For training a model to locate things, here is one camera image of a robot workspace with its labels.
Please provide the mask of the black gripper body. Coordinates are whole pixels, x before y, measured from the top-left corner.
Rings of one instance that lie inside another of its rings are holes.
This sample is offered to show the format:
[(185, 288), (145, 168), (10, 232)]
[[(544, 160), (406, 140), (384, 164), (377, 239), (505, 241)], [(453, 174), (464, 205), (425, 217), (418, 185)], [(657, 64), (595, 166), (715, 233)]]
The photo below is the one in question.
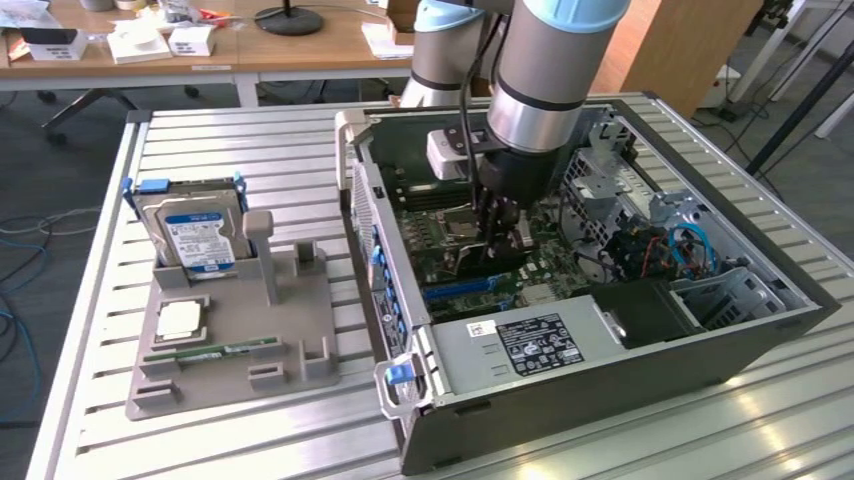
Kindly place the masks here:
[(520, 208), (544, 197), (552, 174), (552, 152), (528, 154), (509, 149), (486, 152), (477, 170), (480, 185)]

